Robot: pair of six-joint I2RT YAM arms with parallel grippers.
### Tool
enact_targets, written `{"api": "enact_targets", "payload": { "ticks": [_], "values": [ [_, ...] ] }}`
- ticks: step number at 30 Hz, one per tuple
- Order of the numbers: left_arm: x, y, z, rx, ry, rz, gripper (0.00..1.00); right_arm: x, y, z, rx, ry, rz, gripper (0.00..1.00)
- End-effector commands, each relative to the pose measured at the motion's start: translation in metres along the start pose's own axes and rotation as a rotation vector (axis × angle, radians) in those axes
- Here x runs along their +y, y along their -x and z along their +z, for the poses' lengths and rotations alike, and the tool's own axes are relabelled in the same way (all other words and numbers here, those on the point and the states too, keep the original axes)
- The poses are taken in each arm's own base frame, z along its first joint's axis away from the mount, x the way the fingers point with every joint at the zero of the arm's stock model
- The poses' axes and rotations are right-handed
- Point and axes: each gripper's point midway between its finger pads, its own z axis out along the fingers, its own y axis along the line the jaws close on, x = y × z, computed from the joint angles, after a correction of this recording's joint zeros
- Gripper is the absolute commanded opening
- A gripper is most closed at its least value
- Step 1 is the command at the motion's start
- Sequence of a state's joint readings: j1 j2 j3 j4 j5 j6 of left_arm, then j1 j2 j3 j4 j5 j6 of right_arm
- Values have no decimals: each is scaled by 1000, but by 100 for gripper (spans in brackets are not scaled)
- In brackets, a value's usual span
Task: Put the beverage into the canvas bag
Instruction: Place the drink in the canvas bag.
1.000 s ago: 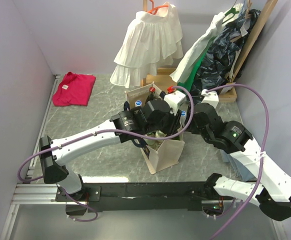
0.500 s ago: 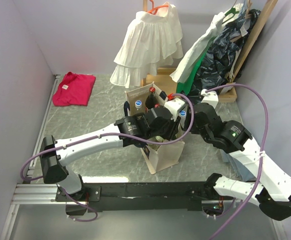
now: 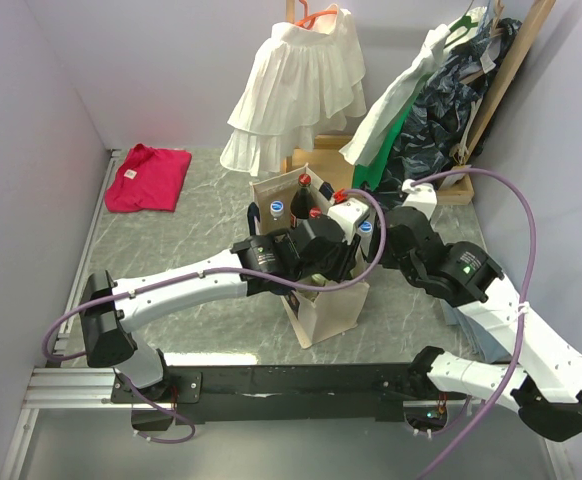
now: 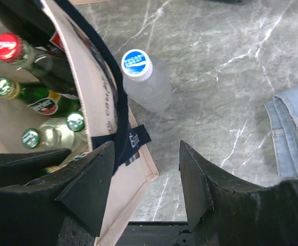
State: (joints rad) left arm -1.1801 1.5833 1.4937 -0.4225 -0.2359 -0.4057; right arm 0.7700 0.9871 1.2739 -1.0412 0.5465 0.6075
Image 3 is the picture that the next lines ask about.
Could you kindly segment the small cola bottle red cap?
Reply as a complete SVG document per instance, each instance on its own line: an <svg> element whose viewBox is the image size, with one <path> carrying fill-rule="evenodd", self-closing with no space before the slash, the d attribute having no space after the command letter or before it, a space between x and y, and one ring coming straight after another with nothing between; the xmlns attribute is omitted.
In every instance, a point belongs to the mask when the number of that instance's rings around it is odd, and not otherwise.
<svg viewBox="0 0 582 480"><path fill-rule="evenodd" d="M310 210L309 212L309 217L310 218L318 218L322 215L322 211L320 208L314 207Z"/></svg>

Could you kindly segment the large cola bottle red cap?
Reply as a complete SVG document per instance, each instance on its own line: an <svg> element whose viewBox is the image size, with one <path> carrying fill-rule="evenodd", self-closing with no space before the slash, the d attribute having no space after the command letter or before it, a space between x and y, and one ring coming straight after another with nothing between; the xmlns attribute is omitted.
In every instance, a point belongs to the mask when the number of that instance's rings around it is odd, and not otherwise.
<svg viewBox="0 0 582 480"><path fill-rule="evenodd" d="M296 228L302 221L310 217L310 211L315 207L311 193L312 178L307 173L298 177L298 189L292 198L290 206L290 225Z"/></svg>

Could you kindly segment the beige canvas tote bag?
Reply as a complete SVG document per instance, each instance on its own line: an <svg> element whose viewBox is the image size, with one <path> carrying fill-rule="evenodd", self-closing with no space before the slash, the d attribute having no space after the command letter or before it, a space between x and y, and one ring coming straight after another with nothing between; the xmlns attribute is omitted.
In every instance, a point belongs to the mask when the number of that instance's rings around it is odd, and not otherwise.
<svg viewBox="0 0 582 480"><path fill-rule="evenodd" d="M333 189L308 166L250 184L252 203L247 218L249 227L258 234L271 232L270 204L281 200L289 211L298 188L298 177L307 173L312 178L311 193L322 213L327 213ZM333 292L291 291L281 298L299 344L309 348L314 344L343 333L357 325L366 301L369 284L360 281L355 285Z"/></svg>

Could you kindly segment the clear glass bottle green cap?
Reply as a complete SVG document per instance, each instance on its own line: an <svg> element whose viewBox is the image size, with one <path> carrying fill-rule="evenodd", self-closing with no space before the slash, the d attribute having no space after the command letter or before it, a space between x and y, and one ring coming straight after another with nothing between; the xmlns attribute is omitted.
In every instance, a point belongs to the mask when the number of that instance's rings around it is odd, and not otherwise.
<svg viewBox="0 0 582 480"><path fill-rule="evenodd" d="M328 286L332 286L333 282L328 280L322 274L313 274L311 276L311 284L315 287L325 288Z"/></svg>

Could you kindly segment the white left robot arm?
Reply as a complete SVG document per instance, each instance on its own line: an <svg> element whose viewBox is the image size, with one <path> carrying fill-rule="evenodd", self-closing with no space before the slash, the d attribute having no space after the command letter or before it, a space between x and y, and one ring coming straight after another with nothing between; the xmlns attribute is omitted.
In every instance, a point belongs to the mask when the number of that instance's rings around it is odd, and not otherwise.
<svg viewBox="0 0 582 480"><path fill-rule="evenodd" d="M171 388L162 354L139 329L180 310L261 293L284 296L315 274L348 279L360 243L358 225L318 215L292 229L252 235L195 264L147 277L115 280L107 271L88 277L80 324L87 364L113 367L147 401Z"/></svg>

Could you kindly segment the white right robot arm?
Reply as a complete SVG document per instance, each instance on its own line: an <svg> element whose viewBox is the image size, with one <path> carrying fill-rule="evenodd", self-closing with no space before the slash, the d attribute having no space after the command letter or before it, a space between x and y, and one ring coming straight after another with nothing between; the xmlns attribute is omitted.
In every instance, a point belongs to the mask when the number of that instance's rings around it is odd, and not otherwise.
<svg viewBox="0 0 582 480"><path fill-rule="evenodd" d="M401 386L416 397L455 392L497 402L535 433L563 442L582 432L582 354L557 334L520 295L480 246L444 243L427 216L398 207L375 223L371 253L482 327L515 361L514 368L486 364L427 346L410 363Z"/></svg>

